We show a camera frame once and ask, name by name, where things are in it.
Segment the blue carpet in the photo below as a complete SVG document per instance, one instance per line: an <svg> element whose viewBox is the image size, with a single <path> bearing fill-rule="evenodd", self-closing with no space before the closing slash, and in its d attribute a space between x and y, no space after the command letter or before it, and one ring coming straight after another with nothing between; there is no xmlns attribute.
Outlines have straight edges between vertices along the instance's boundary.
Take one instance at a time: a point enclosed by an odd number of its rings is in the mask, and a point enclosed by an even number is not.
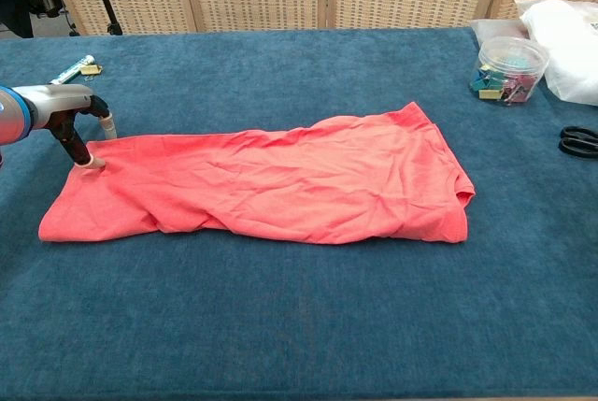
<svg viewBox="0 0 598 401"><path fill-rule="evenodd" d="M3 148L0 397L598 394L598 161L557 149L598 109L540 85L477 100L468 29L0 41L0 83L85 54L121 136L289 129L417 100L476 184L460 245L314 246L223 231L44 244L71 167L49 132ZM80 116L85 139L102 137Z"/></svg>

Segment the black scissors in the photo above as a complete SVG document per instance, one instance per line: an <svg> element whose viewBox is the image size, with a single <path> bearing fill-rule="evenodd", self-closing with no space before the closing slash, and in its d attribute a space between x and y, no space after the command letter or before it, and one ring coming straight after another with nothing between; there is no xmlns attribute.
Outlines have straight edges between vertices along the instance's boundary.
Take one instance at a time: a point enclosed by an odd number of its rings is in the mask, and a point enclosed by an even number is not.
<svg viewBox="0 0 598 401"><path fill-rule="evenodd" d="M559 149L570 155L598 159L598 133L589 128L564 127Z"/></svg>

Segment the plastic container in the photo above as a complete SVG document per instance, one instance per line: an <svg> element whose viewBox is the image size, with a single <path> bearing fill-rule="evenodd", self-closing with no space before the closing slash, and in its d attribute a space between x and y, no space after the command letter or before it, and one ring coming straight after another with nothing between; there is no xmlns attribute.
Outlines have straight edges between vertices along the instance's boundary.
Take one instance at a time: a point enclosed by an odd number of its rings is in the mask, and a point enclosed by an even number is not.
<svg viewBox="0 0 598 401"><path fill-rule="evenodd" d="M469 83L480 98L511 105L530 98L548 66L548 53L536 42L497 36L482 44Z"/></svg>

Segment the pink t-shirt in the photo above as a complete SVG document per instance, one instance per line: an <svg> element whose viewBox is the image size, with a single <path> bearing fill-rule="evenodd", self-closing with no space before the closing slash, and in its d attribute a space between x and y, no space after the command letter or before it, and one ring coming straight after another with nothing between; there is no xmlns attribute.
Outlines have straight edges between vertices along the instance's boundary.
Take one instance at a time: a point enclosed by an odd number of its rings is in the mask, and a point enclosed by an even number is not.
<svg viewBox="0 0 598 401"><path fill-rule="evenodd" d="M459 242L475 194L415 103L284 132L90 142L103 169L73 167L39 237L96 241L202 228L341 244L370 236Z"/></svg>

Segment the plastic bag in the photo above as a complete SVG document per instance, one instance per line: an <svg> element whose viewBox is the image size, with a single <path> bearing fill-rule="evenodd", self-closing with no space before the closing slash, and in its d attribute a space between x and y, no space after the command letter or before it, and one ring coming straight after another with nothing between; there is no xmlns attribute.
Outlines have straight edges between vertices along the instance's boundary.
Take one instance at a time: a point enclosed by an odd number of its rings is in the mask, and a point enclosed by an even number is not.
<svg viewBox="0 0 598 401"><path fill-rule="evenodd" d="M598 4L515 0L530 38L550 55L545 76L566 102L598 106Z"/></svg>
<svg viewBox="0 0 598 401"><path fill-rule="evenodd" d="M470 25L480 47L484 41L495 36L529 38L527 29L520 20L472 20Z"/></svg>

